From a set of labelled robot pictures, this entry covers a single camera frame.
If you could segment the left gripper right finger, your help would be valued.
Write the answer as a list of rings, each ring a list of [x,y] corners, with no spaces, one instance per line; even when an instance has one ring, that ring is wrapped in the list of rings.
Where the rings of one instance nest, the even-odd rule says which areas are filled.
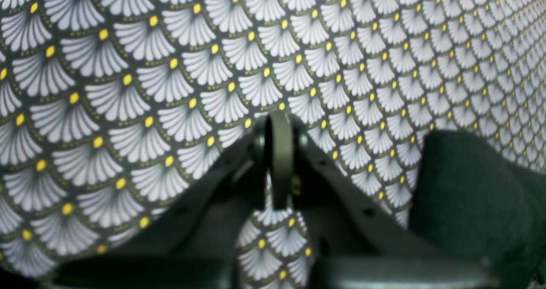
[[[284,112],[271,113],[271,192],[309,231],[309,289],[495,289],[479,263],[447,254],[400,227],[351,184]]]

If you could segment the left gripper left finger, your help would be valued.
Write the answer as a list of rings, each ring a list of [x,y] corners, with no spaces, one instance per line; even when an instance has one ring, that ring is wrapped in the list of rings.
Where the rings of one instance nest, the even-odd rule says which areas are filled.
[[[230,145],[156,221],[111,251],[58,268],[55,289],[232,289],[249,216],[267,205],[271,116]]]

